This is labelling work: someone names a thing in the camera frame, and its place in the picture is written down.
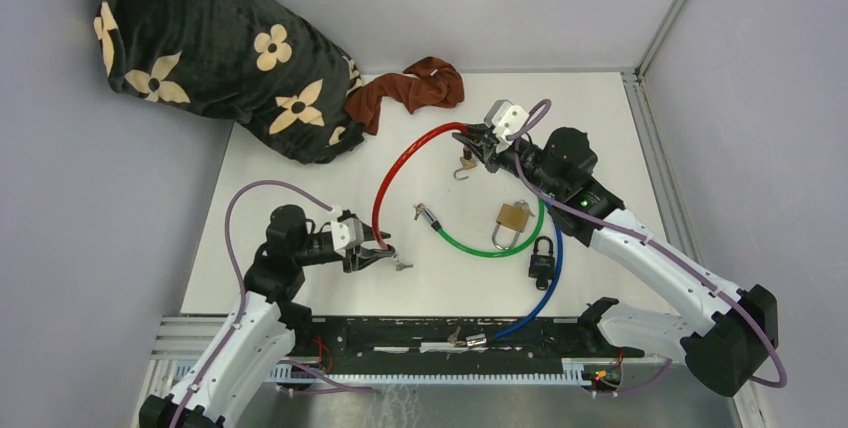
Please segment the red cable lock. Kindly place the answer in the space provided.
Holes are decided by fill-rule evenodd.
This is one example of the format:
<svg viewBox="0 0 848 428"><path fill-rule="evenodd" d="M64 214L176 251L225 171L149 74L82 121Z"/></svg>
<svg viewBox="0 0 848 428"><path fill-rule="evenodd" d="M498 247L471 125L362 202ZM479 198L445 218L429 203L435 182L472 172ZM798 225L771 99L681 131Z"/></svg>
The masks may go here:
<svg viewBox="0 0 848 428"><path fill-rule="evenodd" d="M415 155L417 151L419 151L421 148L423 148L426 144L428 144L435 138L449 132L467 133L468 131L468 126L460 122L448 122L438 125L435 128L432 128L431 130L421 135L419 138L417 138L398 156L395 162L391 165L377 189L371 211L371 227L376 236L376 241L381 249L389 251L389 245L381 235L381 207L388 193L391 183L398 175L400 170Z"/></svg>

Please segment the blue cable lock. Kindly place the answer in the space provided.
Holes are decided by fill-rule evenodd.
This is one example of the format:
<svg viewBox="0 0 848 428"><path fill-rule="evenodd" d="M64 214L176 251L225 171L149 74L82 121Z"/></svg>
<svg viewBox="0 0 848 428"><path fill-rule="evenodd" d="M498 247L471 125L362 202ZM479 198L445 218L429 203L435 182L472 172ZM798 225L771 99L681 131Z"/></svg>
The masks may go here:
<svg viewBox="0 0 848 428"><path fill-rule="evenodd" d="M495 333L493 335L494 339L502 339L510 336L533 322L555 293L563 269L565 243L563 240L563 234L557 227L554 227L554 234L557 248L556 255L553 255L553 250L551 249L553 247L553 241L549 237L540 236L534 242L533 254L531 255L529 266L530 274L536 275L537 287L539 289L545 288L545 294L537 306L528 315L520 321ZM538 253L538 243L541 240L547 241L551 247L547 255L541 255Z"/></svg>

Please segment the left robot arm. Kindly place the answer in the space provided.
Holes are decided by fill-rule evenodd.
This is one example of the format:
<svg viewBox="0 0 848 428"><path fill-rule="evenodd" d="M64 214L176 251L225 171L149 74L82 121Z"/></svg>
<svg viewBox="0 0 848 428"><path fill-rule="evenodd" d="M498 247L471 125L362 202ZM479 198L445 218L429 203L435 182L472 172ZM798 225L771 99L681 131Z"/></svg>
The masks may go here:
<svg viewBox="0 0 848 428"><path fill-rule="evenodd" d="M164 396L142 403L142 427L233 427L274 367L313 345L312 311L295 302L307 266L339 262L360 271L393 258L392 246L370 249L376 232L342 211L317 231L297 205L270 215L266 240L240 284L239 300L191 370Z"/></svg>

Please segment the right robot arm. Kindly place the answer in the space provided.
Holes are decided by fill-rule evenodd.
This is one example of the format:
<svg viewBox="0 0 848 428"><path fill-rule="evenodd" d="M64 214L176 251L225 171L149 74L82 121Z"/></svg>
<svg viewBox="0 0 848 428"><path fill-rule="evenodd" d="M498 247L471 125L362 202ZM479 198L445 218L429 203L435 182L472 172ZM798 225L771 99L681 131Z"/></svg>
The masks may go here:
<svg viewBox="0 0 848 428"><path fill-rule="evenodd" d="M660 295L673 313L599 301L577 330L580 348L602 356L614 346L682 363L725 397L749 382L783 388L788 374L777 353L776 297L756 284L743 289L699 265L655 235L593 176L598 157L586 133L554 130L546 144L496 136L465 125L454 139L495 173L506 170L551 208L557 229L617 262Z"/></svg>

